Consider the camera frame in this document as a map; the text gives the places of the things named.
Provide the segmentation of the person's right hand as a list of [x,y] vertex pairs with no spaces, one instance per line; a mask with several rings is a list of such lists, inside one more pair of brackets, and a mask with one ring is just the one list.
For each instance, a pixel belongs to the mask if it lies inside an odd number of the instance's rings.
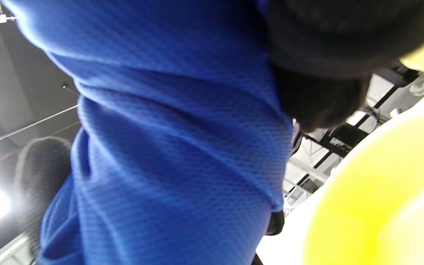
[[266,25],[281,109],[309,133],[344,123],[375,71],[424,45],[424,0],[270,0]]

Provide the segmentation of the person's left hand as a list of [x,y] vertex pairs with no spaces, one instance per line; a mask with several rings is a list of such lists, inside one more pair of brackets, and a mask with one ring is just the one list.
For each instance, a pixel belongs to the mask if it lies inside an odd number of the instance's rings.
[[29,252],[40,251],[42,219],[72,170],[71,143],[58,137],[28,142],[17,158],[14,176],[17,223],[27,237]]

